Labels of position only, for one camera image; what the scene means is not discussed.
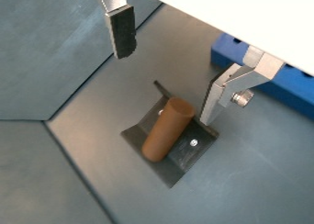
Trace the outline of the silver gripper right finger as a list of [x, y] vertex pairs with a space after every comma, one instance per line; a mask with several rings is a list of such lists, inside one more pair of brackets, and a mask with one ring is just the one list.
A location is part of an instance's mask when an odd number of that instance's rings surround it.
[[233, 63], [212, 80], [203, 102], [200, 122], [208, 126], [231, 103], [244, 107], [253, 96], [249, 88], [269, 82], [283, 65], [284, 62], [275, 56], [248, 46], [243, 65]]

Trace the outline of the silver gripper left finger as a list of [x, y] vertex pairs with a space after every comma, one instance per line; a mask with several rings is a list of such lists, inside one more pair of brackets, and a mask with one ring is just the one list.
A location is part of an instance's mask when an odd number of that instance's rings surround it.
[[113, 55], [117, 59], [128, 57], [136, 49], [136, 28], [133, 6], [126, 0], [98, 0], [104, 8]]

